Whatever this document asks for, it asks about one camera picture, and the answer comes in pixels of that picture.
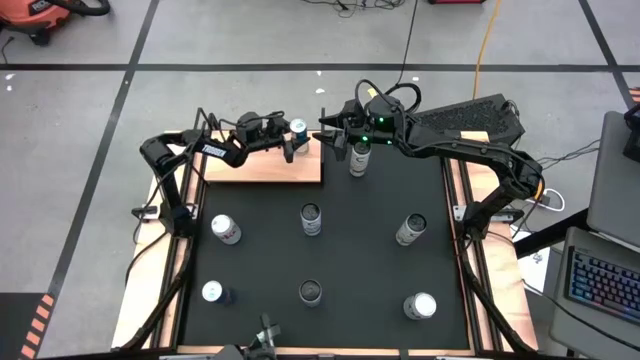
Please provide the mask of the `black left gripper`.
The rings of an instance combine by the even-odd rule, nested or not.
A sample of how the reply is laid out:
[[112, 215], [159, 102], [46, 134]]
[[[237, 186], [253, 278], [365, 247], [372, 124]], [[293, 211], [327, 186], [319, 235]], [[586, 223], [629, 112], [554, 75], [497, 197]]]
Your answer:
[[290, 123], [282, 117], [272, 120], [273, 125], [267, 125], [257, 130], [256, 139], [252, 142], [253, 150], [266, 150], [273, 147], [283, 147], [283, 155], [287, 163], [292, 163], [295, 150], [291, 143], [285, 143], [285, 134], [290, 132]]

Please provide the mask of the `black perforated computer case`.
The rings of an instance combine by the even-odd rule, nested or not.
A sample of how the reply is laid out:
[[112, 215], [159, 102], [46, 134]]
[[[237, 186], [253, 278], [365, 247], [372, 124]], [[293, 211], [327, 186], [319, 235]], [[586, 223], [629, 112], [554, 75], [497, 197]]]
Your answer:
[[525, 133], [516, 104], [503, 94], [416, 112], [413, 117], [438, 133], [484, 131], [492, 143], [512, 145]]

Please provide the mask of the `wooden shelf board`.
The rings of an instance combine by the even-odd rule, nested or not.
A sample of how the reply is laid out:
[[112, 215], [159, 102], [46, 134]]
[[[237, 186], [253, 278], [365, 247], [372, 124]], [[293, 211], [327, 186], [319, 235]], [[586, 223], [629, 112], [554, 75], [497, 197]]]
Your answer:
[[231, 168], [222, 160], [208, 157], [204, 179], [209, 182], [319, 183], [322, 169], [321, 144], [311, 140], [306, 153], [294, 154], [287, 163], [282, 149], [251, 153], [239, 168]]

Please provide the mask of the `white paper sheet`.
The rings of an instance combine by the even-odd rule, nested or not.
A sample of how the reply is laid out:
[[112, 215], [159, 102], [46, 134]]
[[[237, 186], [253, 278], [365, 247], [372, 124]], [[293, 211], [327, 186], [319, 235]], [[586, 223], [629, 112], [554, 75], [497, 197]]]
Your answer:
[[521, 275], [530, 289], [544, 291], [549, 257], [550, 248], [547, 247], [518, 259]]

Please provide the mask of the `laptop with backlit keyboard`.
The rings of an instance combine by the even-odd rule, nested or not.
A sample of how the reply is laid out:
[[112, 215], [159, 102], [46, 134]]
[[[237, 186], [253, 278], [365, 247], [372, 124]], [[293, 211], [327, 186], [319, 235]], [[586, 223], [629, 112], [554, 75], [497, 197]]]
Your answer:
[[640, 360], [640, 253], [572, 227], [549, 336], [598, 360]]

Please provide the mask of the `grey laptop lid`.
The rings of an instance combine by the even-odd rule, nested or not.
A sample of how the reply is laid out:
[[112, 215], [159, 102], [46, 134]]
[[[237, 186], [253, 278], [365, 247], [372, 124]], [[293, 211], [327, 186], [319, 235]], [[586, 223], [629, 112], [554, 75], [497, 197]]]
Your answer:
[[640, 248], [640, 163], [623, 154], [630, 135], [621, 113], [605, 114], [587, 224]]

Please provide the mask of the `Celsius Arctic Vibe can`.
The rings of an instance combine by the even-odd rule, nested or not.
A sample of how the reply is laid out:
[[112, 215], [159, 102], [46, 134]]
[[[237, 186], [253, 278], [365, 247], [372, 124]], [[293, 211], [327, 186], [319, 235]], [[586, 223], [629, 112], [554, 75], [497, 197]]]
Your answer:
[[301, 224], [307, 236], [317, 236], [321, 232], [321, 209], [315, 203], [307, 203], [300, 211]]
[[321, 284], [314, 279], [304, 280], [299, 286], [298, 294], [307, 307], [316, 307], [322, 298]]

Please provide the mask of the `black desk beam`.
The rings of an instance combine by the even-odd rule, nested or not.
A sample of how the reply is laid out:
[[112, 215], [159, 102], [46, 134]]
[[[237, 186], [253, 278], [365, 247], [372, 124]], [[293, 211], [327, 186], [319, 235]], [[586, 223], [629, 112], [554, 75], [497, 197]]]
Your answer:
[[586, 222], [587, 216], [588, 209], [585, 208], [553, 225], [518, 240], [514, 245], [516, 257], [520, 259], [562, 242], [565, 239], [566, 232], [571, 227], [589, 230], [590, 227]]

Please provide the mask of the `silver Diet Coke can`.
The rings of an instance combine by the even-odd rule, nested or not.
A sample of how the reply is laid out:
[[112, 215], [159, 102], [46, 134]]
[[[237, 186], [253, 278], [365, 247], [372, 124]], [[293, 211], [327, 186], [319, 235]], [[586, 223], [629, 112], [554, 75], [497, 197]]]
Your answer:
[[228, 215], [216, 215], [211, 221], [213, 234], [226, 245], [235, 245], [242, 236], [242, 231], [237, 223]]
[[408, 296], [403, 303], [405, 315], [412, 320], [431, 318], [437, 310], [435, 298], [425, 292], [418, 292]]

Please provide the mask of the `black desk device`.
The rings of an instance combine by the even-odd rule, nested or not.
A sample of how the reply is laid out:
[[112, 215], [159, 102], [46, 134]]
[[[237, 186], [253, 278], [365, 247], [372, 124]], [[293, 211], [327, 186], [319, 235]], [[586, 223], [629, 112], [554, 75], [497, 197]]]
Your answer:
[[630, 135], [623, 149], [623, 154], [640, 163], [640, 103], [624, 114], [625, 123], [630, 130]]

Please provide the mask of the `black hazard-striped floor mat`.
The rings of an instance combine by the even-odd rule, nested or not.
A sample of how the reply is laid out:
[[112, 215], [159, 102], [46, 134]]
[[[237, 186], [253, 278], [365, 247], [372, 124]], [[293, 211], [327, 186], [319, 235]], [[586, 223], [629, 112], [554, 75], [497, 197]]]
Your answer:
[[0, 293], [0, 360], [34, 360], [51, 319], [49, 293]]

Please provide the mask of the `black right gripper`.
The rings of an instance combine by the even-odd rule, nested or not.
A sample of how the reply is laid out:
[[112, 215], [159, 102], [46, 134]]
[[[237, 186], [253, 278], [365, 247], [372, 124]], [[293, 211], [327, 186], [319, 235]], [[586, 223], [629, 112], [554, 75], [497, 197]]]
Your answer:
[[337, 160], [346, 158], [348, 143], [380, 143], [376, 134], [376, 119], [355, 99], [344, 103], [342, 113], [323, 116], [318, 121], [325, 126], [344, 128], [344, 131], [323, 130], [313, 134], [316, 140], [333, 151]]

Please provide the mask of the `blue silver Red Bull can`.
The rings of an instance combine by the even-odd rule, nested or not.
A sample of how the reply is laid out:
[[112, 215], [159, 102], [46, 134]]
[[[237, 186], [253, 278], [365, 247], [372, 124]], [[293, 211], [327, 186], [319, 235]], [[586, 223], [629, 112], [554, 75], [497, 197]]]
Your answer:
[[210, 303], [230, 305], [235, 301], [233, 289], [216, 280], [206, 282], [202, 287], [201, 295], [205, 301]]
[[297, 146], [296, 153], [307, 154], [309, 151], [307, 124], [303, 119], [297, 118], [290, 122], [291, 141]]

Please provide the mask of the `orange shop vacuum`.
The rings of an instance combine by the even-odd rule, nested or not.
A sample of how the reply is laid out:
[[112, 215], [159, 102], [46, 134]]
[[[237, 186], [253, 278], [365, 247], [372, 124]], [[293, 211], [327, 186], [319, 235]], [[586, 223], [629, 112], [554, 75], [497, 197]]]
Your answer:
[[51, 32], [68, 22], [72, 14], [104, 16], [111, 12], [109, 0], [0, 0], [0, 27], [25, 34], [38, 46], [50, 42]]

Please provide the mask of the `Celsius Tropical Vibe can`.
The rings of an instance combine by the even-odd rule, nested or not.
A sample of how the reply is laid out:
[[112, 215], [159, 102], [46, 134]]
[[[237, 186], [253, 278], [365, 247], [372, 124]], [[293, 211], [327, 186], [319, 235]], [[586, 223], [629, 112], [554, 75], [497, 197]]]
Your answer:
[[411, 245], [427, 227], [426, 218], [419, 213], [410, 214], [396, 232], [396, 242], [401, 246]]
[[370, 155], [371, 145], [369, 143], [358, 142], [353, 146], [349, 164], [349, 173], [353, 177], [365, 175]]

